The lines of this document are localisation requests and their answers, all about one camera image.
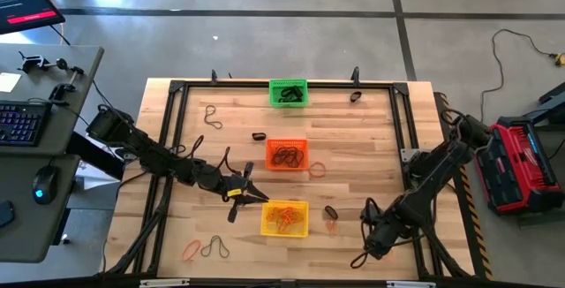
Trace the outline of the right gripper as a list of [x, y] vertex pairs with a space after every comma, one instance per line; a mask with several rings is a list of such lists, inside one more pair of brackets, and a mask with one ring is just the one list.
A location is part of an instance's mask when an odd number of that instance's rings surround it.
[[375, 206], [370, 206], [368, 213], [370, 231], [365, 237], [365, 247], [374, 248], [375, 258], [387, 255], [391, 246], [400, 246], [413, 240], [411, 230], [395, 216]]

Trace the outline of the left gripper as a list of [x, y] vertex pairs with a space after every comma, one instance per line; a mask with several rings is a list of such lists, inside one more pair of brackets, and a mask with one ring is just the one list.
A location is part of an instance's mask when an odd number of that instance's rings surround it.
[[197, 164], [192, 174], [200, 189], [219, 194], [224, 202], [234, 201], [227, 217], [230, 223], [234, 223], [239, 207], [268, 202], [268, 196], [249, 179], [252, 167], [253, 163], [247, 163], [244, 173], [232, 173], [230, 176], [225, 176], [210, 164]]

